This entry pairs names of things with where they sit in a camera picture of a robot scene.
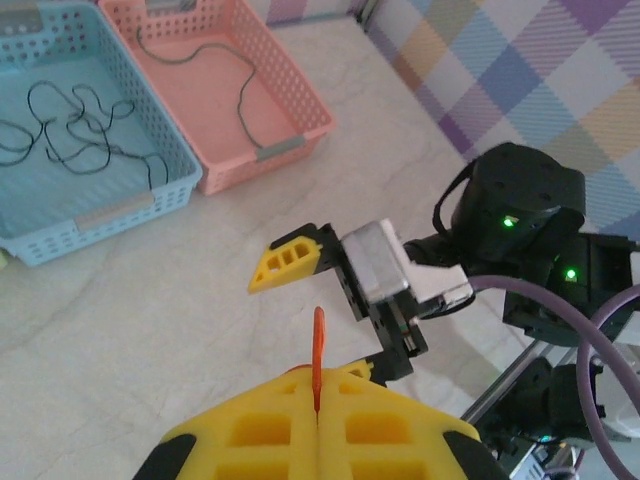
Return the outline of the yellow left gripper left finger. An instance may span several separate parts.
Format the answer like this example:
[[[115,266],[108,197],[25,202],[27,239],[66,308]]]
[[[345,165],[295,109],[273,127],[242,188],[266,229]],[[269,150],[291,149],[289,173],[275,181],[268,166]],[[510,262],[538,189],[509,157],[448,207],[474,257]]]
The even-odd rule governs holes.
[[[169,430],[136,479],[317,479],[309,367],[294,368]]]

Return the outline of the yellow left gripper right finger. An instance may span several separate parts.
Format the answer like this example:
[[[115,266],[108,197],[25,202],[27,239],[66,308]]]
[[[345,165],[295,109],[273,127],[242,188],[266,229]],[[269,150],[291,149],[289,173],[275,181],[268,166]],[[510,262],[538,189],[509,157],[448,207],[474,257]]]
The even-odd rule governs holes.
[[[321,479],[507,479],[469,423],[347,372],[325,372]]]

